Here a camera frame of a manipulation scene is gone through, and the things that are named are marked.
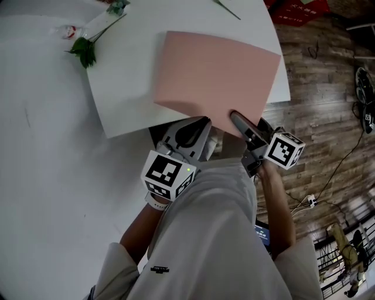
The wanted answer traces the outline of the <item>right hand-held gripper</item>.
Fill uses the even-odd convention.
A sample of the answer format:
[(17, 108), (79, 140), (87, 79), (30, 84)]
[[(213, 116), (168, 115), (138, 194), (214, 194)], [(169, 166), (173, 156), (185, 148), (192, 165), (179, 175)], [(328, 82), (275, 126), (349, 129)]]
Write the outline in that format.
[[(249, 177), (253, 177), (257, 169), (266, 161), (288, 170), (297, 163), (304, 150), (303, 141), (289, 132), (274, 133), (272, 126), (263, 118), (259, 120), (256, 127), (242, 114), (233, 110), (230, 119), (240, 134), (245, 139), (250, 139), (241, 159)], [(261, 137), (255, 134), (257, 129)]]

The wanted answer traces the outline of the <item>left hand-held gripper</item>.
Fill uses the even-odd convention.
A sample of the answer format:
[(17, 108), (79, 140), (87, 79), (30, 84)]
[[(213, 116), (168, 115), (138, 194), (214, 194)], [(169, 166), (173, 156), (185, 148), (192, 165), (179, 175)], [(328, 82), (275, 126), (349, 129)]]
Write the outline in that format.
[(186, 118), (172, 124), (165, 141), (159, 142), (146, 159), (141, 173), (145, 188), (171, 202), (181, 196), (195, 179), (211, 127), (208, 117)]

